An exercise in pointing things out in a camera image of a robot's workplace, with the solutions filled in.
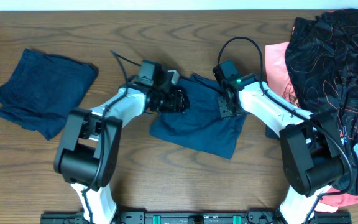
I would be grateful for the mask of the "dark blue denim shorts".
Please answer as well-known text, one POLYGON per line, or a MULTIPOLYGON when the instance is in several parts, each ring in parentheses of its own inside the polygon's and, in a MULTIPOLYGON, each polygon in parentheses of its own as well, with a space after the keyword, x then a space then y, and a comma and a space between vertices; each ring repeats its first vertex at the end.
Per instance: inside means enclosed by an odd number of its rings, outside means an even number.
POLYGON ((149 134, 179 146, 231 159, 247 116, 221 118, 218 107, 221 90, 216 80, 194 73, 179 79, 178 86, 186 91, 190 107, 181 113, 160 113, 149 134))

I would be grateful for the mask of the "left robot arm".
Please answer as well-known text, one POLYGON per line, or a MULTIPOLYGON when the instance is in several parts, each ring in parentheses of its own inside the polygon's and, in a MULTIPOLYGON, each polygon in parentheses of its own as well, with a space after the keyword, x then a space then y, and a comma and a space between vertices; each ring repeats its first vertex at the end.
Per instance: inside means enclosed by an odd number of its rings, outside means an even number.
POLYGON ((143 60, 137 75, 124 77, 116 95, 85 110, 70 111, 53 168, 78 194, 88 223, 111 223, 117 211, 110 181, 117 164, 122 129, 145 111, 181 113, 189 99, 180 74, 143 60))

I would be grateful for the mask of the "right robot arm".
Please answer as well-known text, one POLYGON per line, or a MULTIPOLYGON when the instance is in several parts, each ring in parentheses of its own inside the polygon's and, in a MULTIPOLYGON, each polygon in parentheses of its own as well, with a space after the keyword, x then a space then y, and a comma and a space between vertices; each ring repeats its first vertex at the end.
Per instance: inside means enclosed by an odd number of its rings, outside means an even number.
POLYGON ((246 112, 258 117, 280 139, 283 171, 290 188, 276 212, 246 213, 247 223, 351 223, 348 212, 318 212, 319 201, 351 165, 339 140, 334 120, 315 115, 284 100, 250 73, 241 74, 230 60, 213 68, 222 95, 222 118, 246 112))

